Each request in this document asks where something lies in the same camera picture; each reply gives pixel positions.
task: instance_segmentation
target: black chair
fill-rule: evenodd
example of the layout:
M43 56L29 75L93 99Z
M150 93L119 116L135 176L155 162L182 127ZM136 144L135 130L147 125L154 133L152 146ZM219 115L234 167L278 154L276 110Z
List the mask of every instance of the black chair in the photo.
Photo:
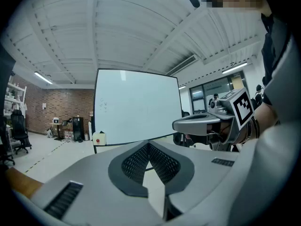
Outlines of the black chair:
M186 117L186 116L190 116L189 112L182 110L182 117ZM184 147L190 147L192 145L194 147L196 147L191 139L187 139L185 137L185 134L180 133L180 132L174 133L174 143L176 145L180 145L180 146L184 146Z
M9 150L8 137L9 134L6 131L6 123L7 118L4 116L0 117L0 137L2 141L2 145L0 145L0 161L4 164L5 161L12 161L15 165L15 161L13 160L13 155L8 155L7 151Z
M14 148L14 150L17 149L16 155L21 149L24 149L26 153L28 153L26 147L30 147L31 149L32 145L28 140L27 130L24 128L24 116L22 115L22 112L20 110L14 110L10 118L11 123L13 124L12 137L21 142L21 145Z

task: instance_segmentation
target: air conditioner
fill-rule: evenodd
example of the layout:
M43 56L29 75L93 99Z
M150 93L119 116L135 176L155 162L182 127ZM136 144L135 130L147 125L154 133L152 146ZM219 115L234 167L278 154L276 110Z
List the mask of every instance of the air conditioner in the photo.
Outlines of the air conditioner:
M174 75L175 73L193 64L196 61L198 61L198 56L196 55L190 56L188 59L184 60L182 63L178 64L175 68L170 70L166 75Z

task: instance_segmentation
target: white wall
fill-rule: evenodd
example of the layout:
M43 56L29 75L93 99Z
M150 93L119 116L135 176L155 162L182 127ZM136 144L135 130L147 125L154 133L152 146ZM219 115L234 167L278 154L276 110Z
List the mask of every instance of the white wall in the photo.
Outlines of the white wall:
M190 115L192 115L192 105L191 105L189 89L188 88L181 89L180 97L181 97L182 110L189 112Z

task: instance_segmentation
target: person's arm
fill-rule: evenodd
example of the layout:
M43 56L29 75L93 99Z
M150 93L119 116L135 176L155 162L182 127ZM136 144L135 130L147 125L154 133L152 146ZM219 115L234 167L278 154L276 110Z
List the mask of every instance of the person's arm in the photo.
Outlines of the person's arm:
M255 96L255 100L256 100L257 103L260 103L261 100L262 100L261 95L260 95L260 94L257 94L257 95Z
M259 127L260 127L260 135L266 129L274 126L276 124L277 120L278 120L277 114L275 113L273 107L271 105L268 105L268 104L264 103L264 102L255 110L254 118L258 121L258 124L259 124ZM252 120L251 120L251 125L252 125L252 133L251 133L251 136L250 136L250 140L256 138L255 127L253 125ZM244 126L241 129L236 142L233 143L233 144L243 142L246 138L246 134L247 134L246 126Z

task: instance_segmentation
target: ceiling light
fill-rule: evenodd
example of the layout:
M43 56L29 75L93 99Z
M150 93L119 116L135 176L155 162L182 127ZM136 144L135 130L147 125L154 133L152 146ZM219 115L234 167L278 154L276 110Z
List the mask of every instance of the ceiling light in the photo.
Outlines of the ceiling light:
M229 73L229 72L231 72L231 71L233 71L233 70L236 70L236 69L238 69L238 68L241 68L242 66L245 66L245 65L247 65L248 63L247 62L245 62L245 63L243 63L243 64L241 64L241 65L239 65L239 66L236 66L236 67L234 67L234 68L231 68L231 69L228 69L228 70L225 70L224 72L222 72L223 74L224 73Z
M49 80L45 79L45 78L44 78L42 75L40 75L38 72L35 72L34 74L37 75L38 77L40 77L42 80L45 80L47 83L49 83L49 84L52 85L52 83L51 83Z

